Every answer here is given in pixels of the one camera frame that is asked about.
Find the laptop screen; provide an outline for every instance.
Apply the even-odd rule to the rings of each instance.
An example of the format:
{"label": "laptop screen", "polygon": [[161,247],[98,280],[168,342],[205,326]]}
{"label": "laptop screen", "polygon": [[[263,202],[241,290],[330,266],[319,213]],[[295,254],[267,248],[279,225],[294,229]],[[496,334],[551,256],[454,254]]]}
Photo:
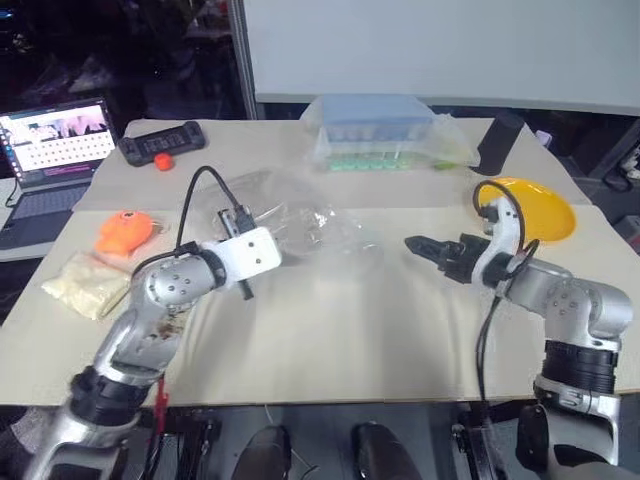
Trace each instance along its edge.
{"label": "laptop screen", "polygon": [[0,144],[22,188],[90,179],[114,140],[99,98],[0,114]]}

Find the laptop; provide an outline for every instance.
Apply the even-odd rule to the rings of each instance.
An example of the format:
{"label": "laptop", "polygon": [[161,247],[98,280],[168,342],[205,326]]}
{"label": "laptop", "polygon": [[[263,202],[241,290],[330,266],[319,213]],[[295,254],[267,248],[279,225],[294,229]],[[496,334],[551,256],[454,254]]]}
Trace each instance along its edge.
{"label": "laptop", "polygon": [[0,114],[0,147],[23,192],[0,250],[54,241],[115,142],[101,98]]}

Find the blue lid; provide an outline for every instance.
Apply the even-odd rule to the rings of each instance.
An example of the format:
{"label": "blue lid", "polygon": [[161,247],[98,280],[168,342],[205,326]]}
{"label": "blue lid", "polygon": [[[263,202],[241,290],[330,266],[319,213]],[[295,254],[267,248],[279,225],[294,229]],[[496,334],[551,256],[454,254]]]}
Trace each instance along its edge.
{"label": "blue lid", "polygon": [[434,113],[412,95],[331,94],[322,96],[323,123],[430,123]]}

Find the yellow bowl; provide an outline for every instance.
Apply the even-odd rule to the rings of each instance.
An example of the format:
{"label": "yellow bowl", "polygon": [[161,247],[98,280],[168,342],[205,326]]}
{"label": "yellow bowl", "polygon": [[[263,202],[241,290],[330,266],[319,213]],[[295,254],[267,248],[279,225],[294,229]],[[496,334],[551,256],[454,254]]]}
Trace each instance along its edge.
{"label": "yellow bowl", "polygon": [[[571,206],[553,190],[524,178],[502,177],[492,181],[509,189],[516,197],[524,215],[525,241],[537,238],[545,242],[563,240],[576,228],[576,216]],[[478,194],[480,205],[486,205],[503,194],[491,185]]]}

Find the pale yellow pouch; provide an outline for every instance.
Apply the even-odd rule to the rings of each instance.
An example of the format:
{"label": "pale yellow pouch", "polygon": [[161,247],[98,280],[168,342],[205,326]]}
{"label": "pale yellow pouch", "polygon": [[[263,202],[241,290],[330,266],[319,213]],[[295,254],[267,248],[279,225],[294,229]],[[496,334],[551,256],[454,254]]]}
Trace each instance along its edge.
{"label": "pale yellow pouch", "polygon": [[127,293],[129,281],[128,273],[92,255],[76,253],[42,288],[79,314],[98,320]]}

